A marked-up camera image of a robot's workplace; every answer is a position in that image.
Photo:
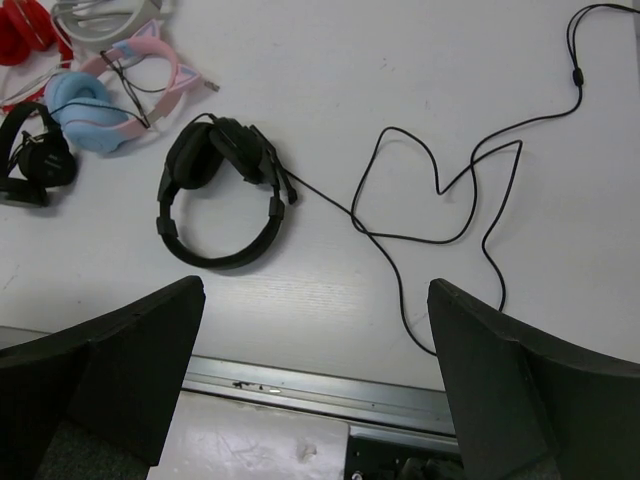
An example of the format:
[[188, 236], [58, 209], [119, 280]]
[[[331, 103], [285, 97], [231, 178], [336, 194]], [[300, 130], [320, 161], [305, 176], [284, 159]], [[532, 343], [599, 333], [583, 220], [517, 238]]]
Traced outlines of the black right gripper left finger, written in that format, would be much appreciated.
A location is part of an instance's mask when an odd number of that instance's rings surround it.
[[1, 351], [4, 479], [145, 479], [160, 462], [205, 306], [187, 276]]

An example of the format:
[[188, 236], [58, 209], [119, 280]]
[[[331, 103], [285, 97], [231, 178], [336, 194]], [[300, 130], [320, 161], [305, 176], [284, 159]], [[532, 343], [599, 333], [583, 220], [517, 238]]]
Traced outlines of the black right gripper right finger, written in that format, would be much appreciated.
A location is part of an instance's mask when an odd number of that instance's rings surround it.
[[436, 279], [431, 331], [469, 479], [636, 479], [639, 366]]

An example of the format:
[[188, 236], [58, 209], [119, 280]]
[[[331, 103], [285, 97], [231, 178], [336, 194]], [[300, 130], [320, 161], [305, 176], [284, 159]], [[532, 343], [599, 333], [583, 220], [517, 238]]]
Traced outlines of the black headset with microphone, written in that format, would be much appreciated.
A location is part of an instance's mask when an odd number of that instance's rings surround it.
[[[298, 201], [298, 193], [287, 178], [275, 146], [256, 126], [247, 127], [233, 118], [212, 114], [208, 118], [209, 122], [204, 122], [200, 116], [191, 121], [166, 155], [157, 195], [156, 228], [169, 252], [184, 263], [209, 270], [232, 270], [244, 267], [266, 253], [278, 235], [286, 206]], [[245, 248], [231, 255], [208, 258], [181, 242], [171, 208], [180, 191], [206, 186], [225, 161], [246, 182], [271, 187], [268, 221]]]

